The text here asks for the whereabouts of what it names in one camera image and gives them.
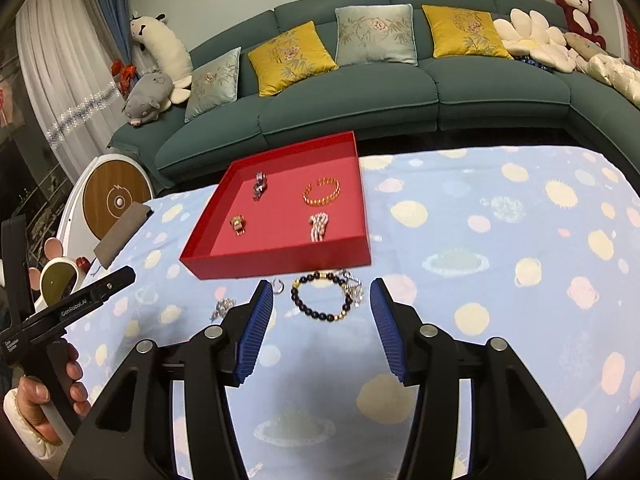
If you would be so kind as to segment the person's left hand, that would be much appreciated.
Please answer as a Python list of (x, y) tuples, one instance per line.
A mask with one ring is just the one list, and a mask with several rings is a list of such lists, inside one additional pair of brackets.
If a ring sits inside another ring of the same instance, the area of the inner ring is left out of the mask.
[[(73, 400), (75, 412), (84, 417), (90, 411), (91, 404), (88, 391), (80, 381), (84, 371), (78, 363), (79, 352), (72, 344), (68, 344), (67, 353), (66, 374), (72, 381), (70, 398)], [(23, 376), (17, 386), (16, 400), (20, 414), (40, 437), (52, 444), (62, 443), (60, 436), (41, 408), (50, 402), (50, 394), (46, 386), (36, 378)]]

